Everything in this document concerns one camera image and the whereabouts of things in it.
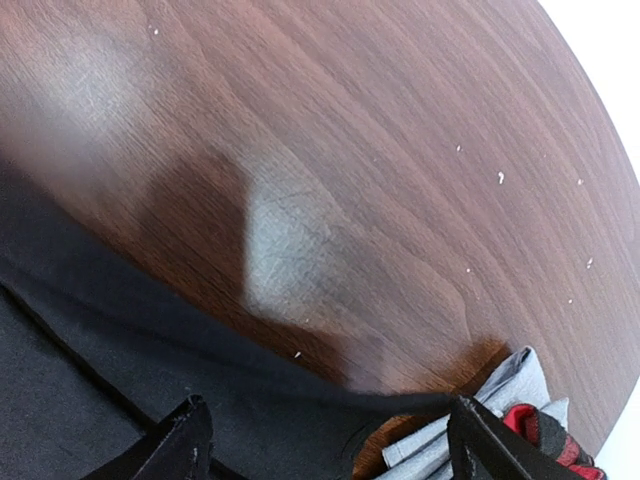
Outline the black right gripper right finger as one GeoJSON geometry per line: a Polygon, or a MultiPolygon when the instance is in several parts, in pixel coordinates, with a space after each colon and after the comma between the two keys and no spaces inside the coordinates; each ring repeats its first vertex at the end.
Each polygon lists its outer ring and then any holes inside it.
{"type": "Polygon", "coordinates": [[[452,404],[447,427],[455,479],[582,479],[540,453],[472,397],[452,404]]]}

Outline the black long sleeve shirt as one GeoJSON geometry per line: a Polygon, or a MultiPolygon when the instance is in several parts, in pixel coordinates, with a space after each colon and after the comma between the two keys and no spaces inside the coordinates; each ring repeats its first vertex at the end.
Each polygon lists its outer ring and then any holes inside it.
{"type": "Polygon", "coordinates": [[[367,438],[450,398],[346,390],[228,328],[1,170],[1,475],[85,479],[189,396],[207,479],[348,479],[367,438]]]}

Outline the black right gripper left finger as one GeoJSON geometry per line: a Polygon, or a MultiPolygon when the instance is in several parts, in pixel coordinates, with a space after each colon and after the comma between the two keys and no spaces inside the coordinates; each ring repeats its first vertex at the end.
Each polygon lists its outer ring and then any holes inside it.
{"type": "Polygon", "coordinates": [[[191,395],[150,433],[85,479],[207,479],[212,435],[206,402],[191,395]]]}

